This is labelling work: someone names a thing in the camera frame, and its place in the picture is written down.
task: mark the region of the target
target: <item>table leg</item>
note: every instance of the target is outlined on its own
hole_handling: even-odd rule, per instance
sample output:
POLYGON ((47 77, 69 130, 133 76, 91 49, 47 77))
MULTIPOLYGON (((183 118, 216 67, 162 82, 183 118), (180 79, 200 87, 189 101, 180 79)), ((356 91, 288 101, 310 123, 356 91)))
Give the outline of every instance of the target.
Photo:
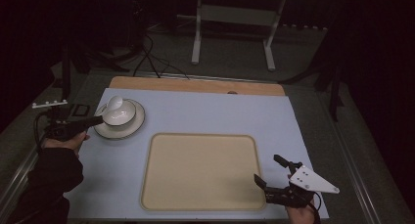
POLYGON ((195 35, 195 42, 193 44, 193 54, 192 54, 192 65, 197 65, 199 63, 199 56, 201 54, 201 22, 202 22, 202 15, 201 15, 201 7, 202 7, 202 0, 198 0, 198 8, 196 11, 196 35, 195 35))
POLYGON ((269 33, 268 38, 263 41, 263 50, 265 52, 266 64, 268 66, 268 70, 270 71, 274 71, 276 69, 275 63, 274 63, 274 57, 272 56, 271 44, 272 44, 272 41, 274 40, 274 35, 278 28, 278 23, 280 21, 285 2, 286 0, 280 1, 277 15, 275 16, 274 23, 271 26, 271 32, 269 33))

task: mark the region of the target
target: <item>white triangular marker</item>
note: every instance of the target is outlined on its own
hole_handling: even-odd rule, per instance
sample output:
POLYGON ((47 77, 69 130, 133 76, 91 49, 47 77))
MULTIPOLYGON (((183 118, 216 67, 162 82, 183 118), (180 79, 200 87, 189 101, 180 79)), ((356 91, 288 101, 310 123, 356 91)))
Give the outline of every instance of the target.
POLYGON ((297 169, 296 173, 290 178, 290 182, 307 191, 335 194, 340 192, 339 188, 333 186, 304 165, 297 169))

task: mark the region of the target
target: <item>human hand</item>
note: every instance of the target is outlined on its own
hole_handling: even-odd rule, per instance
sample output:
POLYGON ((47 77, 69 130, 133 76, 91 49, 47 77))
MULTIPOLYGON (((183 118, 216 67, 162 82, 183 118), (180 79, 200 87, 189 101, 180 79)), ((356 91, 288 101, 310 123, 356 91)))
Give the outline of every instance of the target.
POLYGON ((306 207, 288 207, 286 206, 288 217, 291 224, 313 224, 314 210, 308 205, 306 207))
POLYGON ((61 142, 55 139, 46 139, 44 143, 44 148, 67 148, 73 150, 75 155, 79 157, 79 148, 83 141, 88 140, 89 135, 85 131, 76 134, 73 138, 61 142))

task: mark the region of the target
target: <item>wooden board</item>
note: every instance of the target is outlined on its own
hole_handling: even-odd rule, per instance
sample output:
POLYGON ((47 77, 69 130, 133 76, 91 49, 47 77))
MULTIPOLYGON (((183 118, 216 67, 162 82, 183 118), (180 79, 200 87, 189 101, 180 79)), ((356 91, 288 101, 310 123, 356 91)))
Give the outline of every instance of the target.
POLYGON ((258 210, 256 145, 247 135, 159 133, 151 142, 141 204, 148 210, 258 210))
POLYGON ((110 84, 110 88, 222 94, 226 94, 232 91, 245 95, 285 96, 284 89, 279 84, 252 83, 242 81, 188 80, 116 76, 113 78, 110 84))

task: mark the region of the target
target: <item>table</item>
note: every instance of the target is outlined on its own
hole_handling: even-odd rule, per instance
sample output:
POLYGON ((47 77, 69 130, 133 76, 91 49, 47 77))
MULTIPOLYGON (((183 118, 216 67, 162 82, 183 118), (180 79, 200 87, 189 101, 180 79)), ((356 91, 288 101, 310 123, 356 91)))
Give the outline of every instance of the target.
MULTIPOLYGON (((262 176, 270 186, 288 185, 287 169, 276 164, 272 154, 281 153, 286 158, 298 159, 312 168, 294 111, 280 85, 116 77, 110 87, 104 92, 100 106, 115 94, 136 99, 146 110, 146 121, 133 136, 123 140, 106 140, 93 130, 88 132, 91 139, 84 143, 80 151, 85 180, 72 192, 66 194, 71 203, 69 218, 104 220, 287 218, 284 207, 274 204, 268 204, 259 211, 184 212, 148 211, 139 203, 149 141, 159 132, 251 135, 258 144, 262 176), (230 91, 238 94, 225 94, 230 91)), ((322 218, 328 217, 324 202, 320 215, 322 218)))
POLYGON ((196 35, 193 45, 192 64, 199 63, 199 56, 201 53, 201 23, 204 21, 215 22, 233 22, 243 24, 265 25, 270 26, 270 32, 263 41, 263 49, 265 53, 266 63, 268 69, 273 71, 276 69, 274 58, 272 56, 271 44, 274 39, 275 31, 278 27, 282 11, 286 0, 280 0, 277 11, 265 11, 256 9, 243 9, 235 7, 223 7, 204 4, 203 0, 198 0, 198 7, 196 12, 196 35))

